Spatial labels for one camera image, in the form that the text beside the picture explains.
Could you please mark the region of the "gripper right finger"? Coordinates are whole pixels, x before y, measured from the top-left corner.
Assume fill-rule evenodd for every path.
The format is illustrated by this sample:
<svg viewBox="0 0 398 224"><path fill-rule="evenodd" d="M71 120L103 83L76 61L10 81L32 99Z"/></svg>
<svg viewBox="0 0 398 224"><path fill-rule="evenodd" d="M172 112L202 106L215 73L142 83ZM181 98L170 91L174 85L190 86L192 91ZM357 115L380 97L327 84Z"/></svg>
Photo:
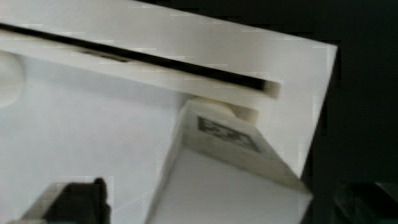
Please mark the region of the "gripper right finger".
<svg viewBox="0 0 398 224"><path fill-rule="evenodd" d="M330 224L398 224L398 183L339 183Z"/></svg>

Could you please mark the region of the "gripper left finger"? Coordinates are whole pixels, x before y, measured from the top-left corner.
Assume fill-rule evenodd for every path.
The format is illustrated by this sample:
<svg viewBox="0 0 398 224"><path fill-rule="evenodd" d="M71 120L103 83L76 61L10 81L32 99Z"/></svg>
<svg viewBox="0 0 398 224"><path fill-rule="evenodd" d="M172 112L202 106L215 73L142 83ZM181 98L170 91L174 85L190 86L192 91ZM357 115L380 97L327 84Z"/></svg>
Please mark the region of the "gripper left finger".
<svg viewBox="0 0 398 224"><path fill-rule="evenodd" d="M106 183L53 183L17 219L17 224L110 224Z"/></svg>

